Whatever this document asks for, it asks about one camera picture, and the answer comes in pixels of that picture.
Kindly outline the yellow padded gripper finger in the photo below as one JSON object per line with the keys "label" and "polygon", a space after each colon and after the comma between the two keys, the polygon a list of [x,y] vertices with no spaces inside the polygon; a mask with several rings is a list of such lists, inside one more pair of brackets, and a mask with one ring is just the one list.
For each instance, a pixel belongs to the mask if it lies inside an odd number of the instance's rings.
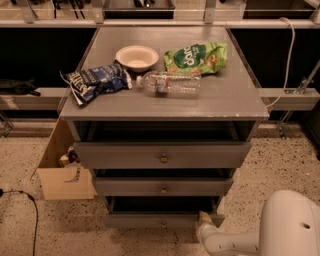
{"label": "yellow padded gripper finger", "polygon": [[202,223],[211,223],[212,219],[211,219],[211,217],[209,216],[209,214],[207,212],[200,211],[199,212],[198,221],[199,221],[200,224],[202,224]]}

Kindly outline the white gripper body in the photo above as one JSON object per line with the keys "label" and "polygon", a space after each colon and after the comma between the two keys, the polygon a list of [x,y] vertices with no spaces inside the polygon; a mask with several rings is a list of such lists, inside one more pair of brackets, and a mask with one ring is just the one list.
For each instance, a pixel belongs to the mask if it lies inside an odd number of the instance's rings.
{"label": "white gripper body", "polygon": [[210,222],[198,222],[196,225],[196,237],[202,245],[215,245],[219,235],[218,228]]}

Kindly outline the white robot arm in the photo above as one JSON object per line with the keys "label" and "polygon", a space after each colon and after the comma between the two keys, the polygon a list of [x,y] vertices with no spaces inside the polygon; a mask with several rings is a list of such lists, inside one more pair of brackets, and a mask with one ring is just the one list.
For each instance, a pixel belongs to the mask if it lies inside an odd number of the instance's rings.
{"label": "white robot arm", "polygon": [[320,256],[320,207],[280,190],[266,200],[258,232],[222,233],[201,211],[196,235],[210,256]]}

